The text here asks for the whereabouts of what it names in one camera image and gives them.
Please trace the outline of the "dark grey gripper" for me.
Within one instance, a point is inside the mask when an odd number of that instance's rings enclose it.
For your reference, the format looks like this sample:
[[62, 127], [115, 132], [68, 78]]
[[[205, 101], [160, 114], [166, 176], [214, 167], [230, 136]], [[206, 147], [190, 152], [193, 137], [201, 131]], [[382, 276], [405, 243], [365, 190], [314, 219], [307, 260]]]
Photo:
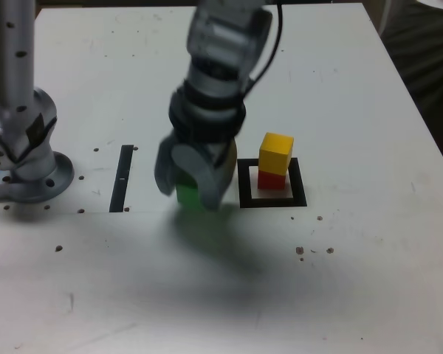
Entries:
[[233, 139], [171, 131], [159, 144], [155, 182], [166, 196], [176, 188], [177, 201], [184, 207], [214, 212], [231, 184], [236, 159]]

